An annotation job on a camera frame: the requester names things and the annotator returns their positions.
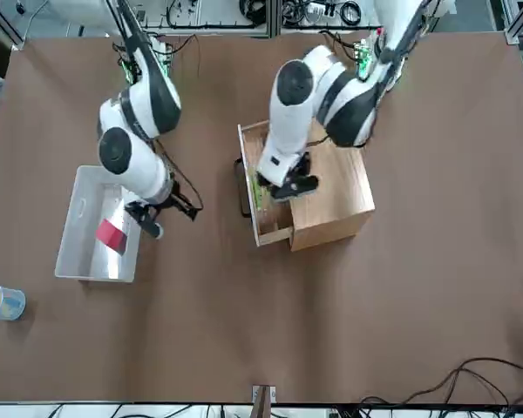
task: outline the brown table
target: brown table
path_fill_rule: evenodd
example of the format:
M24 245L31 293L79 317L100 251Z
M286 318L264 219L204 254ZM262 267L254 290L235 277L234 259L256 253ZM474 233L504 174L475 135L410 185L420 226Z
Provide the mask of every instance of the brown table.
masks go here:
M98 107L123 85L108 39L14 52L0 103L0 401L401 401L480 355L523 364L523 68L502 34L433 34L384 100L365 163L376 212L355 239L256 248L238 212L236 125L268 116L278 67L321 36L202 38L179 54L184 112L163 138L196 184L196 222L142 235L131 285L53 275ZM510 398L523 374L473 368ZM440 391L420 402L441 402ZM453 398L492 403L470 377Z

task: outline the black handle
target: black handle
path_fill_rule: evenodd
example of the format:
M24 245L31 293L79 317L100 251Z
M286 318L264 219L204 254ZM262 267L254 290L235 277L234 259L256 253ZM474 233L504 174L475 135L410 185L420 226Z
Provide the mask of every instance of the black handle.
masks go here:
M236 167L240 166L242 164L242 158L238 158L234 161L234 176L236 177L236 185L238 186L238 206L241 211L241 215L243 218L252 218L252 213L244 211L244 208L242 207L242 197L241 197L241 184L240 184L240 176L236 173Z

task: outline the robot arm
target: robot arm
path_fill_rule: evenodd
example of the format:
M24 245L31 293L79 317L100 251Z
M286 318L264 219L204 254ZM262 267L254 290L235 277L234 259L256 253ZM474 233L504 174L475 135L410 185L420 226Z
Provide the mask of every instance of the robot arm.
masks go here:
M420 36L430 0L375 0L383 28L373 39L373 63L361 76L348 70L325 46L287 62L275 78L269 104L269 133L257 166L258 179L276 200L313 192L306 151L312 118L339 147L362 147L370 137L382 96Z
M162 209L174 206L192 220L200 210L180 193L167 155L162 158L154 152L153 141L178 124L180 98L127 1L117 0L116 10L106 1L126 54L135 61L140 75L137 82L101 105L98 158L132 194L126 211L145 231L160 238L162 228L155 218Z

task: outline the clear plastic cup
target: clear plastic cup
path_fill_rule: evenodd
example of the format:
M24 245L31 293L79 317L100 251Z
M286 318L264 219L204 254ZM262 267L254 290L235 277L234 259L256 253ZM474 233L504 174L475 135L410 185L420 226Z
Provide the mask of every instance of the clear plastic cup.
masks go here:
M25 294L21 290L0 286L0 320L16 320L25 309Z

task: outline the red object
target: red object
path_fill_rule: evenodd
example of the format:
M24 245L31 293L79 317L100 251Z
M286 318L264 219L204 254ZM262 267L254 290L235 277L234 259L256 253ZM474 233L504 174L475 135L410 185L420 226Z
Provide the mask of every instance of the red object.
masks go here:
M126 251L128 237L107 219L103 219L101 225L98 226L95 237L120 255Z

